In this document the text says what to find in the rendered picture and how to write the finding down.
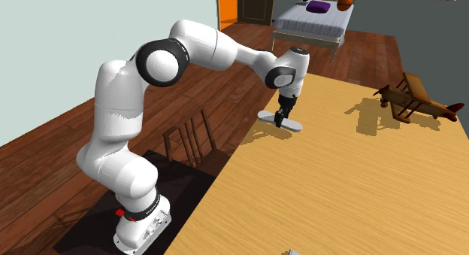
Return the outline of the white flat remote control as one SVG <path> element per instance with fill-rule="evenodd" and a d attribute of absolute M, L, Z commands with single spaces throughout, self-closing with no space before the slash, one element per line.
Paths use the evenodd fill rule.
<path fill-rule="evenodd" d="M 299 122 L 285 118 L 279 111 L 275 114 L 270 111 L 259 111 L 257 117 L 263 122 L 271 123 L 278 128 L 288 129 L 293 132 L 300 132 L 303 129 L 303 126 Z"/>

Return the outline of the wooden bed with grey bedding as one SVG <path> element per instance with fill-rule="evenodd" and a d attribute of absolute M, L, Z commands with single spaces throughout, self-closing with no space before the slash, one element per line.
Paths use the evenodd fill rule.
<path fill-rule="evenodd" d="M 307 11 L 311 2 L 329 6 L 324 14 Z M 324 47 L 332 50 L 333 61 L 338 48 L 343 45 L 356 0 L 301 0 L 282 13 L 272 23 L 270 49 L 276 40 Z"/>

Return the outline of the brown wooden chair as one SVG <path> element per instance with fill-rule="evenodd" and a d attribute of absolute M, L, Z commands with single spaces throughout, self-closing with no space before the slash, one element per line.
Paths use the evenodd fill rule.
<path fill-rule="evenodd" d="M 187 158 L 186 164 L 189 167 L 217 177 L 229 161 L 230 156 L 216 146 L 204 107 L 198 107 L 196 111 L 193 111 L 162 134 L 166 159 L 169 162 L 174 161 L 171 135 L 175 132 L 180 136 Z"/>

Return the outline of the dark brown door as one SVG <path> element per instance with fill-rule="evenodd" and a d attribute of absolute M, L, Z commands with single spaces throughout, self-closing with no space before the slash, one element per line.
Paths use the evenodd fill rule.
<path fill-rule="evenodd" d="M 270 26 L 274 0 L 238 0 L 238 21 Z"/>

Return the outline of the wooden toy airplane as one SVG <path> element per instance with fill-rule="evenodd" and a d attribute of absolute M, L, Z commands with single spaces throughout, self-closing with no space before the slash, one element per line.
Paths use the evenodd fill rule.
<path fill-rule="evenodd" d="M 391 105 L 393 118 L 403 123 L 410 123 L 410 115 L 415 111 L 431 115 L 434 119 L 443 117 L 456 122 L 457 112 L 464 107 L 464 103 L 447 106 L 431 100 L 420 78 L 408 72 L 403 73 L 403 79 L 396 87 L 386 85 L 374 93 L 377 94 L 381 95 L 381 107 Z"/>

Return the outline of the dark robot stand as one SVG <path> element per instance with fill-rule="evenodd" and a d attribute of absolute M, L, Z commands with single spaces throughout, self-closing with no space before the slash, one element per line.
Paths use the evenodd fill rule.
<path fill-rule="evenodd" d="M 215 177 L 177 161 L 167 162 L 165 156 L 151 150 L 144 154 L 144 158 L 159 171 L 156 186 L 171 204 L 172 221 L 143 255 L 164 255 Z M 125 255 L 112 239 L 120 219 L 116 216 L 119 207 L 115 194 L 107 191 L 55 244 L 55 252 L 60 255 Z"/>

